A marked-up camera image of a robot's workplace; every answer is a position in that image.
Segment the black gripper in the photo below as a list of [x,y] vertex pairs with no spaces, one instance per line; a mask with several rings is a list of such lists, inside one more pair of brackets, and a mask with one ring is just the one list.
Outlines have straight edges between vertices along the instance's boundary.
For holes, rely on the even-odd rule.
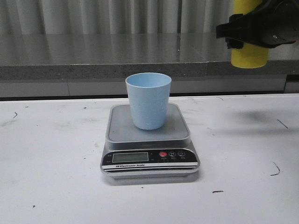
[[299,40],[299,2],[263,0],[248,13],[233,14],[216,27],[216,37],[225,38],[229,49],[245,43],[272,49]]

